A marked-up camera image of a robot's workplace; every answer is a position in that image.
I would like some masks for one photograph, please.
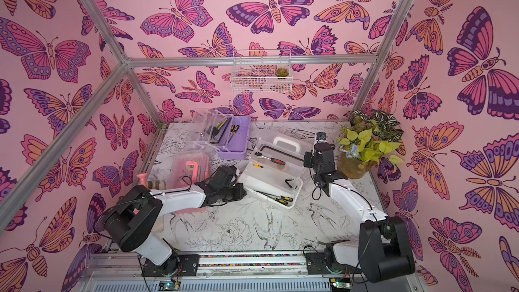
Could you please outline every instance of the butterfly wallpaper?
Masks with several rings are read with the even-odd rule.
[[[405,149],[398,168],[371,171],[429,291],[519,288],[518,15],[502,16],[512,2],[415,0],[377,77],[372,100],[397,117]]]

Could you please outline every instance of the pink butterfly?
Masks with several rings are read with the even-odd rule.
[[[123,115],[121,117],[121,121],[119,122],[114,114],[114,121],[112,122],[105,114],[100,114],[99,119],[101,121],[101,124],[104,126],[105,136],[108,140],[111,140],[110,145],[112,146],[112,149],[117,150],[117,146],[120,147],[121,144],[122,148],[126,149],[126,147],[128,146],[128,139],[131,137],[133,117],[129,118],[125,122],[125,116]]]
[[[211,98],[220,95],[220,92],[214,89],[214,83],[207,80],[207,77],[204,75],[202,71],[196,72],[196,82],[198,86],[200,86],[200,88],[198,88],[197,84],[191,79],[188,79],[187,81],[189,81],[191,87],[182,86],[182,88],[184,88],[187,91],[195,92],[183,92],[176,94],[175,97],[180,99],[188,99],[194,102],[203,101],[207,104],[210,104],[213,102]]]
[[[137,115],[137,119],[142,124],[142,132],[145,135],[149,135],[150,133],[155,133],[155,131],[157,131],[157,126],[155,125],[155,122],[153,122],[153,120],[149,117],[149,115],[139,114]]]
[[[118,29],[114,25],[117,24],[117,22],[114,21],[114,19],[118,19],[120,21],[133,21],[135,18],[133,16],[128,15],[125,12],[122,12],[118,10],[117,8],[108,7],[108,4],[104,0],[94,0],[99,9],[101,10],[101,13],[106,18],[108,26],[112,30],[112,33],[118,37],[128,40],[133,40],[133,37],[130,36],[128,33],[126,33],[123,30]],[[94,25],[94,21],[92,20],[92,17],[90,17],[90,14],[85,9],[85,6],[83,3],[81,3],[81,0],[77,0],[77,3],[79,4],[79,7],[81,7],[81,11],[83,11],[83,24],[81,27],[81,35],[86,36],[92,29],[94,29],[94,32],[98,32],[97,26]],[[106,45],[106,41],[103,39],[101,34],[99,34],[99,48],[104,50],[104,46]]]
[[[301,41],[299,43],[301,46],[305,47],[301,48],[299,45],[290,42],[279,42],[278,49],[281,50],[280,55],[332,55],[335,54],[335,40],[337,38],[332,34],[332,29],[328,26],[322,26],[315,33],[312,42],[310,43],[310,38],[307,38],[308,43],[306,46],[302,44]],[[301,71],[305,68],[306,65],[292,65],[292,69],[294,71]]]
[[[172,14],[155,14],[142,22],[141,29],[146,34],[157,34],[161,37],[173,35],[187,43],[195,36],[191,24],[202,27],[213,20],[207,10],[201,6],[204,0],[175,0],[178,10],[173,8],[171,0],[169,1]]]
[[[283,15],[287,23],[294,26],[301,18],[308,17],[310,10],[300,6],[292,6],[292,4],[308,6],[313,2],[314,0],[278,0],[278,2],[268,0],[268,5],[256,1],[242,2],[230,7],[227,10],[227,15],[231,20],[245,27],[256,20],[251,26],[253,34],[272,33],[274,32],[272,17],[277,23],[281,23],[281,15]]]
[[[52,41],[44,45],[28,29],[2,17],[0,29],[2,49],[22,57],[22,65],[29,79],[48,79],[51,69],[57,68],[61,80],[77,83],[77,67],[84,66],[90,55],[87,44],[68,40],[53,49]]]
[[[424,77],[425,71],[427,70],[427,64],[429,63],[429,55],[422,55],[420,60],[414,60],[409,65],[409,71],[406,71],[400,76],[398,81],[398,91],[407,92],[404,99],[411,98],[409,102],[404,106],[404,117],[408,120],[416,119],[419,115],[421,118],[427,120],[427,117],[432,112],[437,111],[441,106],[442,100],[438,96],[431,93],[419,92],[422,78]]]
[[[111,73],[112,73],[112,70],[108,66],[108,63],[105,60],[105,58],[102,56],[101,57],[101,78],[103,78],[103,80],[105,80],[106,78],[108,78],[108,76]],[[127,81],[121,80],[114,87],[114,89],[112,89],[110,94],[108,94],[108,96],[105,98],[104,102],[102,102],[101,104],[106,104],[109,101],[111,101],[112,97],[115,94],[115,99],[119,100],[119,98],[121,98],[122,105],[124,106],[126,112],[128,112],[128,114],[131,115],[130,101],[131,101],[131,94],[132,93],[133,93],[133,86],[131,85],[130,81],[129,80],[127,80]]]
[[[367,94],[366,102],[361,107],[362,111],[368,114],[369,116],[373,115],[373,104],[375,103],[373,97],[375,97],[375,94],[377,93],[379,86],[380,81],[377,79],[377,81],[375,81],[371,86],[370,92]]]
[[[277,120],[282,116],[284,118],[289,117],[290,121],[302,121],[305,118],[308,119],[321,113],[319,108],[309,106],[294,108],[293,105],[285,106],[285,104],[271,98],[260,98],[259,105],[263,111],[266,111],[265,116],[270,116],[274,120]]]
[[[362,73],[352,75],[348,87],[349,89],[343,87],[342,90],[344,93],[328,95],[323,99],[323,102],[330,101],[332,104],[338,103],[340,106],[353,105],[355,97],[359,94],[360,87],[364,82],[364,78],[360,77],[361,75]]]
[[[175,103],[172,101],[172,99],[167,99],[162,102],[162,109],[159,109],[159,117],[160,120],[164,123],[171,123],[176,118],[179,118],[182,116],[182,111],[175,107]]]

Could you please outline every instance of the purple butterfly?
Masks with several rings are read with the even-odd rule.
[[[355,103],[355,97],[359,94],[360,87],[362,86],[362,82],[364,78],[360,77],[360,74],[354,74],[350,78],[349,89],[342,88],[344,93],[339,94],[331,94],[325,96],[323,102],[330,101],[332,104],[338,103],[340,106],[351,106]]]
[[[402,189],[399,191],[393,191],[393,202],[400,209],[395,212],[395,216],[400,217],[404,220],[407,228],[407,234],[409,235],[409,242],[415,256],[419,260],[424,260],[424,251],[422,249],[420,235],[414,222],[412,221],[413,216],[411,212],[415,209],[416,203],[418,202],[418,182],[415,178],[409,177],[409,180],[402,184]]]
[[[89,242],[95,242],[101,239],[99,232],[104,231],[103,221],[99,221],[100,216],[107,208],[107,204],[104,198],[99,194],[95,193],[90,200],[87,211],[87,231],[88,235],[85,236],[83,231],[83,240],[79,242],[85,242],[86,244],[77,252],[77,255],[72,260],[70,267],[65,275],[65,280],[61,287],[61,292],[69,292],[77,282],[81,279],[81,274],[87,266],[87,260],[90,255],[99,253],[103,247],[99,244],[89,244]]]
[[[250,115],[252,113],[256,113],[254,108],[251,106],[253,101],[254,100],[252,99],[252,92],[244,91],[236,95],[236,97],[232,101],[232,105],[229,101],[228,107],[216,107],[213,109],[216,109],[224,114]]]
[[[400,178],[402,173],[400,169],[389,161],[386,157],[380,158],[380,164],[378,165],[377,177],[382,179],[384,184],[388,183],[388,180],[395,181]]]
[[[119,168],[114,166],[99,167],[92,174],[92,180],[98,182],[101,187],[108,187],[110,194],[114,197],[120,192],[121,183],[124,183],[126,186],[132,183],[133,170],[137,166],[138,157],[139,153],[135,150],[126,157],[122,165],[118,165]]]
[[[9,83],[0,79],[0,115],[5,115],[11,109],[11,93]],[[6,133],[11,128],[8,120],[0,119],[0,134]]]
[[[481,236],[482,229],[472,222],[457,223],[451,218],[443,218],[443,224],[438,219],[430,219],[429,223],[438,232],[432,234],[438,239],[429,237],[432,249],[440,254],[440,262],[450,274],[454,276],[463,292],[472,292],[469,279],[461,263],[473,276],[478,277],[476,271],[470,266],[464,256],[481,258],[479,253],[470,247],[459,248],[456,244],[468,244]]]
[[[314,0],[268,0],[268,5],[262,2],[242,2],[227,10],[229,18],[245,27],[251,26],[253,34],[260,32],[274,32],[274,20],[281,23],[281,16],[285,18],[290,26],[294,26],[301,18],[310,15],[308,8],[297,5],[311,5]]]
[[[289,120],[304,120],[321,113],[321,110],[315,107],[296,107],[293,105],[285,106],[283,103],[271,98],[260,98],[259,105],[265,112],[265,116],[270,116],[274,120],[289,117]]]
[[[198,88],[197,84],[192,81],[191,79],[188,79],[189,83],[191,84],[191,87],[184,87],[187,91],[194,91],[194,92],[183,92],[176,94],[175,97],[180,99],[188,99],[190,101],[199,102],[203,101],[207,104],[212,103],[213,101],[211,98],[214,96],[219,96],[220,92],[217,91],[215,88],[215,85],[213,82],[207,80],[207,77],[202,71],[196,72],[196,82],[200,88]]]
[[[335,41],[337,38],[332,34],[332,29],[328,26],[322,26],[315,33],[312,42],[310,43],[310,49],[308,44],[305,46],[299,41],[299,43],[305,48],[301,48],[299,45],[290,42],[279,42],[278,49],[282,50],[280,55],[332,55],[335,54]],[[306,65],[292,65],[294,71],[301,71]]]

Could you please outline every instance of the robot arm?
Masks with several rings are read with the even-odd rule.
[[[414,273],[414,258],[404,221],[398,216],[389,217],[371,205],[346,175],[335,169],[334,150],[335,146],[326,142],[326,133],[319,132],[314,150],[305,153],[305,167],[315,172],[314,183],[360,223],[359,243],[334,244],[333,261],[360,265],[372,283]],[[381,237],[390,239],[390,243],[383,243]]]

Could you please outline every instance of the white wire basket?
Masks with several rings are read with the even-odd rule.
[[[250,91],[253,93],[292,92],[292,53],[289,50],[263,49],[261,56],[257,50],[240,49],[233,51],[230,85],[233,93]],[[288,76],[276,77],[280,68],[288,70]]]

